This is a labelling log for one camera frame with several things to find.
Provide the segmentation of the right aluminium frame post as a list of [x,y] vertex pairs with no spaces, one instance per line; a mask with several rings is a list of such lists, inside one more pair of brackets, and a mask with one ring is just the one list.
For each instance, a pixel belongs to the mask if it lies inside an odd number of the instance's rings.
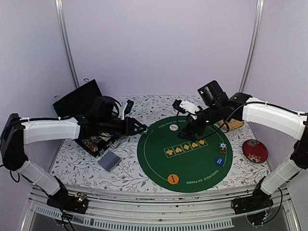
[[251,36],[251,41],[249,45],[246,63],[244,66],[243,76],[242,76],[241,83],[239,86],[239,92],[244,92],[245,87],[248,83],[248,78],[249,78],[249,74],[251,71],[253,58],[254,58],[254,54],[255,54],[255,50],[257,46],[257,40],[258,40],[258,36],[260,32],[263,9],[264,9],[264,0],[257,0],[252,36]]

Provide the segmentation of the orange big blind button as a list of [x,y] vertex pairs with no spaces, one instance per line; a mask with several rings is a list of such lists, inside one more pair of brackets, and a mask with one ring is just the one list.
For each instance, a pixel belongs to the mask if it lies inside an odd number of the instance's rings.
[[176,185],[176,184],[179,183],[180,179],[179,179],[178,175],[176,175],[176,174],[170,174],[170,175],[168,176],[168,178],[167,178],[167,181],[168,181],[168,183],[171,184],[171,185]]

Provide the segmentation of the blue small blind button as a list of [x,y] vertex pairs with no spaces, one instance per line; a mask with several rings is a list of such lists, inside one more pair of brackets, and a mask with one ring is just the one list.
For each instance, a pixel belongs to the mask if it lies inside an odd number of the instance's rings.
[[224,163],[225,163],[225,160],[222,157],[217,157],[215,159],[215,164],[218,165],[218,166],[224,166]]

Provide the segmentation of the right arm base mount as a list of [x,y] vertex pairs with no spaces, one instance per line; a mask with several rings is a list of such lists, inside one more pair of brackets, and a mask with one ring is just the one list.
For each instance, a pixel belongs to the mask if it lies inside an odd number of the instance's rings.
[[235,214],[243,214],[273,206],[273,200],[270,195],[264,193],[253,193],[247,197],[236,197],[231,201],[231,208]]

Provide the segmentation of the aluminium front rail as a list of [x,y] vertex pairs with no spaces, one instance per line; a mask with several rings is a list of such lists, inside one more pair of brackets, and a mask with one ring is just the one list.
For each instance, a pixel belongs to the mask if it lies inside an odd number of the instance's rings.
[[286,187],[272,195],[267,223],[254,226],[248,213],[236,214],[235,198],[247,197],[245,186],[197,193],[122,192],[67,186],[70,194],[82,192],[89,204],[85,214],[72,213],[70,222],[46,204],[47,196],[37,187],[30,193],[22,230],[52,231],[298,231],[301,229]]

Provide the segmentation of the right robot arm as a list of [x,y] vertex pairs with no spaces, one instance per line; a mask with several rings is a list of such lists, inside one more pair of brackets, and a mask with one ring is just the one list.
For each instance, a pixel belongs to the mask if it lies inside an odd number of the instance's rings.
[[173,108],[188,113],[187,125],[179,132],[178,137],[195,141],[203,135],[207,126],[220,120],[225,123],[232,119],[253,122],[283,132],[296,139],[291,155],[273,172],[262,179],[249,198],[249,206],[259,210],[267,203],[268,196],[281,185],[291,180],[301,170],[308,167],[308,115],[296,112],[268,102],[259,100],[245,93],[236,93],[228,97],[217,81],[198,89],[206,108],[186,100],[175,100]]

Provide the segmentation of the aluminium frame post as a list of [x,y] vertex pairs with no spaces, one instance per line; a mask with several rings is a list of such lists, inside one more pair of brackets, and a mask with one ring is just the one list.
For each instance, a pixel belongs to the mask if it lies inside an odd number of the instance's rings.
[[254,54],[255,54],[255,50],[257,46],[257,40],[258,40],[258,36],[260,32],[263,9],[264,9],[264,0],[257,0],[252,36],[251,36],[251,41],[249,45],[246,63],[244,66],[243,76],[242,76],[241,83],[239,86],[239,92],[244,92],[245,87],[248,83],[248,78],[249,78],[249,74],[251,71],[253,58],[254,58]]
[[69,37],[68,37],[68,32],[67,32],[66,23],[65,23],[63,1],[55,0],[54,2],[55,2],[56,15],[57,15],[57,20],[59,24],[60,34],[61,34],[61,38],[62,38],[62,42],[64,46],[64,52],[65,52],[65,56],[67,59],[70,75],[72,78],[74,88],[77,89],[80,86],[80,84],[79,84],[79,80],[77,77],[73,55],[72,55],[70,44],[69,44]]

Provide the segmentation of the red floral round box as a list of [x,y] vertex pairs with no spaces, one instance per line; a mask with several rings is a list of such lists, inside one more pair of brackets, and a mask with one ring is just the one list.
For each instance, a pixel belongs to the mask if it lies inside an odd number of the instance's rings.
[[258,140],[249,139],[242,145],[243,154],[254,163],[267,161],[269,153],[266,146]]

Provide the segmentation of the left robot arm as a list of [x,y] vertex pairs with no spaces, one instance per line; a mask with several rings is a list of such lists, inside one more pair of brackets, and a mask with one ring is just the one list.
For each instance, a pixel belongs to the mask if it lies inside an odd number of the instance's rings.
[[125,106],[108,96],[100,96],[72,115],[65,117],[22,118],[17,113],[11,114],[0,136],[2,165],[7,170],[15,171],[33,184],[53,196],[53,201],[61,208],[71,205],[71,197],[60,185],[56,177],[46,172],[41,166],[29,159],[24,145],[62,139],[87,139],[108,133],[116,138],[141,134],[147,126],[129,117],[133,101]]

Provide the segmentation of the grey card stack holder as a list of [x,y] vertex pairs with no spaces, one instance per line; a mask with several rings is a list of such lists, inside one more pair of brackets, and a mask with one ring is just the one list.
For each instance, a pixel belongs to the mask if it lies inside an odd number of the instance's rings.
[[115,153],[108,151],[103,157],[98,161],[98,164],[106,171],[111,171],[117,163],[121,160],[119,156]]

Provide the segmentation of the round green poker mat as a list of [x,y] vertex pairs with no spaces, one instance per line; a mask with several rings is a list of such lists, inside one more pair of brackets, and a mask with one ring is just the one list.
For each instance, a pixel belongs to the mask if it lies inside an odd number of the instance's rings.
[[[179,129],[171,131],[171,124],[178,125]],[[186,124],[183,116],[167,117],[151,124],[139,139],[137,157],[145,175],[157,185],[174,192],[194,193],[210,189],[226,178],[233,151],[227,136],[215,126],[206,127],[195,141],[178,138]],[[221,142],[227,145],[226,154],[219,151]],[[224,158],[224,166],[215,164],[217,157]],[[170,174],[178,175],[178,184],[168,183]]]

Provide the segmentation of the multicolour poker chip stack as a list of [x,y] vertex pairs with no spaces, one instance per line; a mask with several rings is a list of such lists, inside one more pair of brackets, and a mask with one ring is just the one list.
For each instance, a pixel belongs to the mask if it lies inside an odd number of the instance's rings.
[[223,154],[227,153],[227,145],[223,142],[219,144],[219,151]]

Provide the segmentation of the round woven bamboo tray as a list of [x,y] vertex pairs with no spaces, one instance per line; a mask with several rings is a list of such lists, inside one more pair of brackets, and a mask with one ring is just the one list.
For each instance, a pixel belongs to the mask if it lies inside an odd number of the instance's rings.
[[237,130],[241,128],[244,125],[244,121],[239,121],[235,119],[231,119],[229,122],[226,122],[223,127],[221,128],[221,131],[228,132],[232,130]]

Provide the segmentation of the poker chip row left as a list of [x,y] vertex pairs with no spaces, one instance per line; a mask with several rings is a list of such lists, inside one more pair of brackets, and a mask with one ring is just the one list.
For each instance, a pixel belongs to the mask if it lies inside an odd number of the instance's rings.
[[89,137],[88,139],[82,139],[81,142],[84,146],[86,146],[93,153],[99,150],[98,144],[100,143],[100,139],[97,136]]

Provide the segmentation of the white dealer button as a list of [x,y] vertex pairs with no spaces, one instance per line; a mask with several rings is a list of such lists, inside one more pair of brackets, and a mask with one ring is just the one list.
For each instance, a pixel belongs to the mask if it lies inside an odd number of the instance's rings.
[[171,124],[171,125],[169,126],[169,129],[170,129],[171,131],[177,131],[177,130],[179,129],[179,127],[178,127],[178,125],[176,125],[176,124]]

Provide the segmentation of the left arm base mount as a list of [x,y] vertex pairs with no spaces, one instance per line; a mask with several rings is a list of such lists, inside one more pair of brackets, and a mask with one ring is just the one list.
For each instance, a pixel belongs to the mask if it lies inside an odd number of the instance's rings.
[[68,191],[58,191],[55,195],[48,195],[47,205],[58,208],[59,210],[85,214],[89,201],[87,194],[77,192],[69,195]]

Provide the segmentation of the left aluminium frame post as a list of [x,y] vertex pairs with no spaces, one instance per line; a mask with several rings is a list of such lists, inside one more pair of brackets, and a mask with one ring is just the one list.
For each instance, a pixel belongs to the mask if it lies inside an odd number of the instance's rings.
[[65,23],[63,1],[55,0],[54,2],[55,2],[56,15],[57,15],[57,20],[59,24],[60,34],[61,34],[61,38],[62,38],[62,42],[64,46],[64,52],[65,52],[65,56],[67,59],[70,75],[72,78],[74,88],[77,89],[80,86],[80,84],[79,84],[79,80],[77,77],[73,55],[72,55],[70,44],[69,44],[69,37],[68,37],[68,32],[67,32],[66,23]]

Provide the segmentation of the black poker chip case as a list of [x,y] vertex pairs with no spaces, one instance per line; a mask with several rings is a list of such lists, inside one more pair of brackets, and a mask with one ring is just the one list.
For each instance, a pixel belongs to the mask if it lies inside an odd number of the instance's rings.
[[[90,110],[94,98],[99,96],[102,96],[102,93],[96,80],[93,79],[58,99],[58,101],[53,104],[53,108],[59,117],[84,115]],[[101,133],[100,135],[94,136],[97,136],[101,140],[98,144],[99,150],[94,153],[83,145],[81,142],[82,139],[74,140],[75,143],[93,157],[100,156],[118,139],[110,133]]]

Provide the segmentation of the floral patterned tablecloth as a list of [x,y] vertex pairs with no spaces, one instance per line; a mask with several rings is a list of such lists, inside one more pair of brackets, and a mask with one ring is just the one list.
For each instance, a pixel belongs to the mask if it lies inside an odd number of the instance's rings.
[[[148,127],[161,119],[179,116],[172,106],[177,96],[131,96],[130,99],[134,101],[130,115]],[[270,168],[267,163],[253,163],[243,154],[243,143],[254,137],[249,125],[224,134],[232,147],[232,166],[226,178],[208,190],[255,185],[269,174]],[[61,182],[72,186],[124,192],[171,192],[154,183],[140,167],[137,157],[140,137],[139,134],[122,137],[114,143],[110,151],[121,160],[109,172],[98,164],[98,157],[91,156],[74,141],[65,140],[51,173]]]

